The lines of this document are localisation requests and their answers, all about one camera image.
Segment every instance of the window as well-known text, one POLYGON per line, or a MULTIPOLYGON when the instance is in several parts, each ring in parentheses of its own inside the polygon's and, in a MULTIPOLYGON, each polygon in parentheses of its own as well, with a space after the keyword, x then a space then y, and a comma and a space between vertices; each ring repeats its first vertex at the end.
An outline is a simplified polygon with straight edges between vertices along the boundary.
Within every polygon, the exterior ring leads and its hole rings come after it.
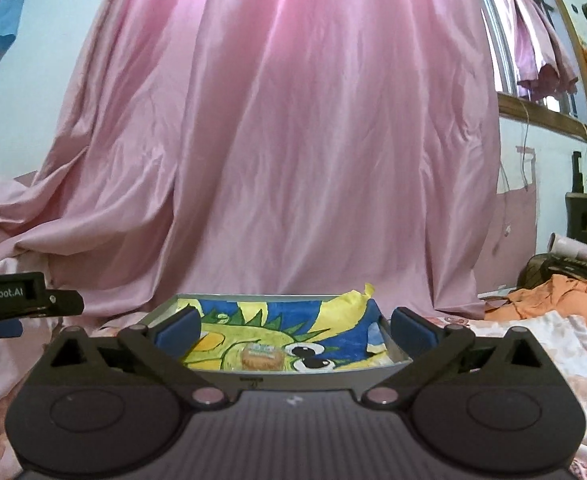
POLYGON ((541 68, 548 59, 545 56, 549 53, 550 37, 557 38, 568 53, 565 60, 571 64, 572 73, 580 74, 581 67, 574 55, 570 33, 555 0, 481 0, 481 5, 491 44, 496 90, 535 102, 587 124, 587 94, 580 78, 575 88, 571 88, 573 85, 564 88, 560 84, 557 92, 537 89, 535 80, 539 74, 542 80, 541 68), (550 23, 552 30, 548 34, 541 28, 539 16, 544 16, 550 23), (528 68, 524 61, 526 56, 528 68))

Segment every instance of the wooden window frame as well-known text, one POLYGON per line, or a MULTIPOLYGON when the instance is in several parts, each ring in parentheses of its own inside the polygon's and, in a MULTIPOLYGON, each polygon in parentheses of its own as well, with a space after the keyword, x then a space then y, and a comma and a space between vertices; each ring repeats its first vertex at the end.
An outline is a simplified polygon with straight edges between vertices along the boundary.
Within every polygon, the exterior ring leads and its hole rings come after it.
MULTIPOLYGON (((555 0, 555 2, 558 6, 557 10, 565 23, 569 37, 571 38, 571 44, 580 68, 580 77, 585 88, 585 96, 587 99, 587 62, 582 54, 582 44, 564 1, 555 0)), ((554 112, 547 107, 532 103, 525 99, 520 99, 514 95, 498 92, 497 97, 501 116, 517 119, 519 121, 528 120, 530 124, 542 126, 570 137, 579 137, 587 142, 587 124, 584 124, 571 116, 554 112)))

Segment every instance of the white logo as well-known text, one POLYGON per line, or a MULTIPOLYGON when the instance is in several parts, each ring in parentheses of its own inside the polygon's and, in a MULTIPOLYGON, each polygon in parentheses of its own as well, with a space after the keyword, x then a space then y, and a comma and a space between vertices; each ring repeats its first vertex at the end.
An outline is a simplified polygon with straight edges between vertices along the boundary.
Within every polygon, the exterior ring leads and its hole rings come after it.
POLYGON ((287 404, 289 404, 290 406, 297 406, 300 402, 304 402, 304 399, 301 396, 293 396, 293 397, 289 397, 287 399, 287 404))

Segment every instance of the triangular cutout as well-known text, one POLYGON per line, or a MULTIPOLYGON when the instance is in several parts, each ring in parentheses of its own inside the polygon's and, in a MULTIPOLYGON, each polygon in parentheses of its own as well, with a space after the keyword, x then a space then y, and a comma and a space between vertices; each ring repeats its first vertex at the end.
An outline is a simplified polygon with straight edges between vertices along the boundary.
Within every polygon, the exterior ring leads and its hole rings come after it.
POLYGON ((529 343, 525 339, 520 339, 515 346, 515 352, 513 352, 513 358, 511 364, 520 366, 530 366, 532 368, 540 368, 541 362, 535 356, 535 353, 529 346, 529 343))
POLYGON ((80 365, 86 363, 86 356, 80 348, 78 341, 75 339, 67 339, 62 346, 58 355, 51 363, 51 367, 80 365))

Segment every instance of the ribbed gray surface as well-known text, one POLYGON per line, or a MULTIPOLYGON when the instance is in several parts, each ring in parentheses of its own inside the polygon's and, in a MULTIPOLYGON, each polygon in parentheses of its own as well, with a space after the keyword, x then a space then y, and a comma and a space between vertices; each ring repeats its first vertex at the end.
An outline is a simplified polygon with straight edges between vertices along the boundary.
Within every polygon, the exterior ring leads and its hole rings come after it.
MULTIPOLYGON (((29 474, 25 480, 43 479, 29 474)), ((488 480, 435 461, 399 417, 348 392, 244 392, 193 418, 176 445, 121 480, 488 480)), ((539 480, 571 480, 559 472, 539 480)))

